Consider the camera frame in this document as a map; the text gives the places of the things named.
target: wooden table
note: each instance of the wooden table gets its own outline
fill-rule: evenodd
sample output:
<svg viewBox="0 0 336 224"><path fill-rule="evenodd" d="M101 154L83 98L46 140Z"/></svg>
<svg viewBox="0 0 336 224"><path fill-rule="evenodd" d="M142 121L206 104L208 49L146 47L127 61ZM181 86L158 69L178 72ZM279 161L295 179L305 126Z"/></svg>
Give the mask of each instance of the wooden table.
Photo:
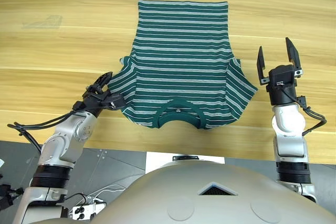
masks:
<svg viewBox="0 0 336 224"><path fill-rule="evenodd" d="M7 123L39 123L68 112L102 73L121 69L138 21L138 0L0 0L1 140L25 142ZM307 135L310 161L336 164L335 0L190 0L229 2L229 35L243 72L259 91L238 122L197 130L174 121L138 126L105 111L86 147L273 159L272 110L257 78L263 46L267 71L288 64L285 37L300 53L298 94L328 124ZM307 126L316 121L306 117ZM32 132L43 143L53 129Z"/></svg>

